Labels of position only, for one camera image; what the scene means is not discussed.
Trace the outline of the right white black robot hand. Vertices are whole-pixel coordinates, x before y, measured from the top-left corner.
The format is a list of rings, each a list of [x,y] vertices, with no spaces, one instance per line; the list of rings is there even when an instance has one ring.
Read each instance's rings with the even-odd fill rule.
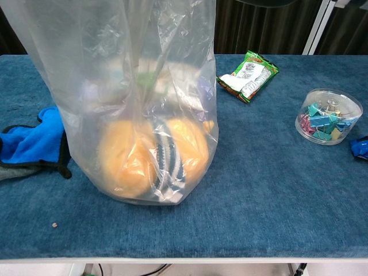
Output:
[[[237,1],[256,7],[278,8],[290,5],[294,3],[296,0],[237,0]]]

